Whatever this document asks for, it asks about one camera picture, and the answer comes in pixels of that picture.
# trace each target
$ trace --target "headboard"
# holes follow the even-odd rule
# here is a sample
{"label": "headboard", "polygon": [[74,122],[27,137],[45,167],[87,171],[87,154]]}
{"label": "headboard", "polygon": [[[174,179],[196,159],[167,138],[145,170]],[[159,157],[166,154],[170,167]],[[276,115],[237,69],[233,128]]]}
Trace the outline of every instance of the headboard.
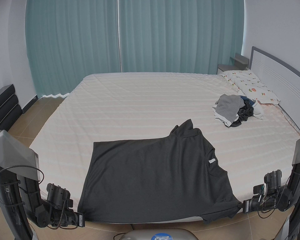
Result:
{"label": "headboard", "polygon": [[279,106],[300,127],[300,72],[277,57],[252,47],[249,68],[280,99]]}

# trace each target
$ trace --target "round blue logo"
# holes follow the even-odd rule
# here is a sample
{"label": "round blue logo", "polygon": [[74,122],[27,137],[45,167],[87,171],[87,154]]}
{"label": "round blue logo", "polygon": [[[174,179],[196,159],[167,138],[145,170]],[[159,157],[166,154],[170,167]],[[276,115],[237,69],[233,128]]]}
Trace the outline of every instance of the round blue logo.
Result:
{"label": "round blue logo", "polygon": [[171,235],[169,235],[167,233],[157,233],[151,238],[151,240],[167,240],[167,239],[173,240]]}

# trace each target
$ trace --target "white pillow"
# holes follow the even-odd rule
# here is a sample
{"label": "white pillow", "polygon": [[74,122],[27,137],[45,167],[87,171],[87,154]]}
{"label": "white pillow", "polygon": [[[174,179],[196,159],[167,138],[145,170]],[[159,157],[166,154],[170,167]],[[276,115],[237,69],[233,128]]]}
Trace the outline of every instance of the white pillow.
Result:
{"label": "white pillow", "polygon": [[220,73],[227,81],[232,81],[247,98],[258,100],[262,104],[279,104],[280,100],[273,91],[263,84],[250,70],[232,70]]}

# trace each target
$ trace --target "black t-shirt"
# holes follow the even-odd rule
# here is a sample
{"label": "black t-shirt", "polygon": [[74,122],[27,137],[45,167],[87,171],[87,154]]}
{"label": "black t-shirt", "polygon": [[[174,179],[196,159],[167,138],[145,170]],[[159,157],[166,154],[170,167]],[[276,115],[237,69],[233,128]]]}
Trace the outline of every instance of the black t-shirt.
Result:
{"label": "black t-shirt", "polygon": [[214,147],[189,119],[164,138],[95,142],[78,211],[87,221],[233,217],[240,202]]}

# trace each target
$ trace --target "floor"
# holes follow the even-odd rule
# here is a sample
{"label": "floor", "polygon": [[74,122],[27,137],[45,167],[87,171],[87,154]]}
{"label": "floor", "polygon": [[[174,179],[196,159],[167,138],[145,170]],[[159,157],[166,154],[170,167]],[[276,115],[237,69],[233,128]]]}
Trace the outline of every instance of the floor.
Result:
{"label": "floor", "polygon": [[[26,146],[30,146],[44,123],[64,99],[44,97],[39,99],[25,114],[21,115],[9,133]],[[134,224],[134,229],[183,228],[191,231],[198,239],[259,240],[273,239],[292,209],[286,212],[276,210],[267,219],[261,219],[256,212],[238,213],[234,218],[220,219],[210,224],[203,221],[168,224]],[[38,228],[32,224],[39,240],[102,240],[113,239],[114,235],[132,230],[129,224],[107,224],[86,222],[85,228],[76,230],[51,230]],[[14,237],[0,210],[0,239],[13,240]]]}

